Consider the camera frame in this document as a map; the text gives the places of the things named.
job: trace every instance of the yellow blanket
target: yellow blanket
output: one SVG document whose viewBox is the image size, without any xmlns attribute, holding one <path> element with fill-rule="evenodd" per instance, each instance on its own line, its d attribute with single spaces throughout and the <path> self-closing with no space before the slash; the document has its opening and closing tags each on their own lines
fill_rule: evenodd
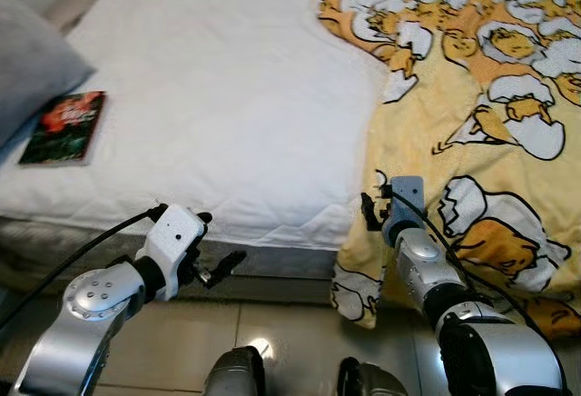
<svg viewBox="0 0 581 396">
<path fill-rule="evenodd" d="M 581 0 L 318 1 L 331 33 L 387 66 L 334 305 L 368 328 L 381 291 L 409 305 L 378 185 L 413 174 L 469 271 L 548 336 L 581 335 Z"/>
</svg>

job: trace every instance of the black cable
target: black cable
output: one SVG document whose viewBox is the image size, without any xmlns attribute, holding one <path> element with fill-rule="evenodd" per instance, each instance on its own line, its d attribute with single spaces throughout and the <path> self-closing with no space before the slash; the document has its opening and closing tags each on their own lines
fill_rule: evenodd
<svg viewBox="0 0 581 396">
<path fill-rule="evenodd" d="M 444 248 L 446 248 L 446 254 L 447 254 L 448 258 L 450 259 L 450 262 L 452 262 L 452 264 L 454 264 L 454 266 L 456 266 L 458 269 L 460 269 L 460 271 L 464 274 L 465 281 L 468 281 L 469 278 L 472 278 L 474 281 L 479 282 L 482 285 L 484 285 L 485 287 L 488 287 L 490 290 L 500 294 L 503 298 L 505 298 L 508 301 L 508 303 L 510 303 L 513 306 L 513 308 L 518 312 L 518 314 L 520 314 L 522 316 L 522 318 L 525 320 L 525 323 L 527 324 L 527 326 L 530 329 L 532 329 L 534 332 L 536 332 L 547 343 L 548 347 L 553 352 L 553 355 L 556 358 L 556 362 L 559 366 L 559 371 L 561 374 L 561 382 L 563 384 L 563 391 L 565 392 L 565 394 L 567 394 L 566 392 L 569 391 L 569 389 L 566 385 L 565 370 L 563 369 L 563 364 L 561 364 L 561 360 L 559 360 L 559 357 L 556 355 L 555 349 L 553 349 L 553 346 L 552 346 L 551 342 L 549 341 L 549 339 L 541 331 L 541 329 L 538 327 L 537 323 L 533 320 L 532 317 L 530 317 L 530 315 L 522 307 L 522 305 L 520 305 L 520 303 L 518 303 L 518 301 L 516 299 L 514 299 L 512 296 L 510 296 L 508 293 L 506 293 L 500 287 L 498 287 L 495 284 L 493 284 L 492 282 L 488 282 L 488 281 L 484 280 L 483 278 L 480 278 L 478 275 L 468 271 L 464 267 L 464 265 L 462 265 L 462 262 L 460 261 L 460 259 L 456 255 L 456 253 L 452 250 L 448 241 L 444 238 L 444 236 L 441 234 L 441 232 L 438 230 L 438 228 L 436 228 L 436 225 L 434 225 L 434 223 L 432 223 L 432 221 L 420 209 L 418 209 L 418 207 L 416 207 L 407 198 L 401 196 L 398 193 L 391 192 L 391 197 L 396 198 L 396 199 L 402 201 L 404 204 L 406 204 L 408 206 L 408 208 L 412 212 L 414 212 L 417 216 L 419 216 L 419 218 L 426 223 L 426 225 L 429 227 L 429 229 L 432 230 L 432 232 L 434 234 L 436 234 L 436 236 L 438 237 L 438 240 L 442 243 Z"/>
<path fill-rule="evenodd" d="M 133 225 L 141 221 L 141 219 L 145 219 L 149 217 L 154 222 L 162 216 L 163 212 L 167 209 L 167 205 L 161 203 L 155 208 L 152 208 L 146 212 L 141 214 L 137 214 L 136 216 L 132 217 L 131 219 L 127 219 L 124 222 L 119 223 L 118 225 L 114 226 L 108 231 L 105 231 L 103 234 L 99 235 L 98 237 L 92 239 L 89 243 L 81 246 L 77 251 L 73 252 L 66 260 L 61 262 L 58 266 L 56 266 L 48 275 L 46 275 L 39 283 L 34 287 L 29 293 L 26 294 L 24 298 L 20 300 L 20 302 L 15 305 L 15 307 L 10 310 L 0 321 L 0 331 L 11 321 L 13 318 L 26 306 L 32 299 L 34 299 L 42 290 L 44 290 L 48 284 L 50 284 L 58 275 L 63 273 L 71 264 L 76 262 L 79 258 L 83 255 L 91 251 L 97 244 L 103 242 L 104 240 L 108 239 L 114 234 L 117 234 L 122 229 L 127 228 L 129 225 Z"/>
</svg>

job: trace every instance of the book cover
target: book cover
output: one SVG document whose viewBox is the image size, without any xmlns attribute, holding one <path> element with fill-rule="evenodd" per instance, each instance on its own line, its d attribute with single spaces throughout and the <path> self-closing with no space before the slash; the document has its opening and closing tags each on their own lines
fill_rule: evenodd
<svg viewBox="0 0 581 396">
<path fill-rule="evenodd" d="M 104 92 L 88 92 L 56 100 L 42 115 L 19 163 L 86 164 L 104 98 Z"/>
</svg>

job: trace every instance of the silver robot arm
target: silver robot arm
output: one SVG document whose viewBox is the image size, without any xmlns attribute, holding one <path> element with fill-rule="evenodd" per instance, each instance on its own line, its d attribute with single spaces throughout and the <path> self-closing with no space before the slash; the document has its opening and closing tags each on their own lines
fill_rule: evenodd
<svg viewBox="0 0 581 396">
<path fill-rule="evenodd" d="M 61 311 L 34 346 L 10 394 L 92 394 L 112 337 L 157 298 L 169 301 L 198 279 L 212 287 L 244 258 L 233 252 L 209 271 L 197 265 L 197 243 L 212 217 L 170 205 L 147 234 L 134 262 L 112 263 L 75 278 Z"/>
<path fill-rule="evenodd" d="M 399 277 L 436 332 L 453 395 L 560 395 L 556 355 L 531 328 L 495 312 L 469 290 L 423 221 L 393 194 L 424 211 L 420 177 L 391 180 L 391 214 L 382 228 L 398 254 Z"/>
</svg>

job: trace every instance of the quilted mattress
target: quilted mattress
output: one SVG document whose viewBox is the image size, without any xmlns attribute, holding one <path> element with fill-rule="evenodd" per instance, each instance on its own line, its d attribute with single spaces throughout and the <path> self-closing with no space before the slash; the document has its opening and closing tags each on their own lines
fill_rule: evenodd
<svg viewBox="0 0 581 396">
<path fill-rule="evenodd" d="M 103 230 L 158 202 L 207 238 L 337 250 L 358 210 L 384 68 L 312 0 L 98 0 L 68 39 L 107 113 L 89 165 L 0 167 L 0 216 Z M 144 234 L 147 223 L 129 230 Z"/>
</svg>

